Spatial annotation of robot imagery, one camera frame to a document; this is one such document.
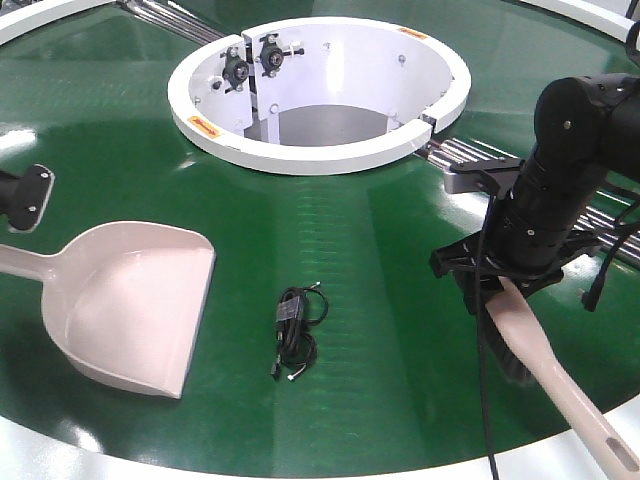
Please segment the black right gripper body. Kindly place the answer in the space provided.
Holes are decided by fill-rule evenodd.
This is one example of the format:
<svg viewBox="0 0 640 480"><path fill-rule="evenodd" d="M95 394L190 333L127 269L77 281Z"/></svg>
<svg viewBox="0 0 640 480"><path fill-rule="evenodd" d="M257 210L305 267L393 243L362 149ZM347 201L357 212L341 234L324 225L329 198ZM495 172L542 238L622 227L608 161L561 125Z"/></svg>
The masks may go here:
<svg viewBox="0 0 640 480"><path fill-rule="evenodd" d="M432 252L430 266L436 277L452 273L469 313L503 291L499 279L510 279L524 297L560 282L562 267L600 248L592 234L571 234L552 246L519 242L513 238L481 240L470 235Z"/></svg>

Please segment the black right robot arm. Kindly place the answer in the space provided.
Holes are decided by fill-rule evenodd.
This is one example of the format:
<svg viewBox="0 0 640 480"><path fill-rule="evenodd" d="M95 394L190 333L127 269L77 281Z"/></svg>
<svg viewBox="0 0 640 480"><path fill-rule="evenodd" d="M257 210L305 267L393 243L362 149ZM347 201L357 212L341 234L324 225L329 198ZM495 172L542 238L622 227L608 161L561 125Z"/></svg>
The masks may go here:
<svg viewBox="0 0 640 480"><path fill-rule="evenodd" d="M433 251L436 277L453 274L468 311L511 279L524 296L559 282L562 266L596 251L575 229L608 172L639 179L639 78L628 73L551 82L534 112L536 143L526 160L500 158L446 167L449 193L483 191L481 230Z"/></svg>

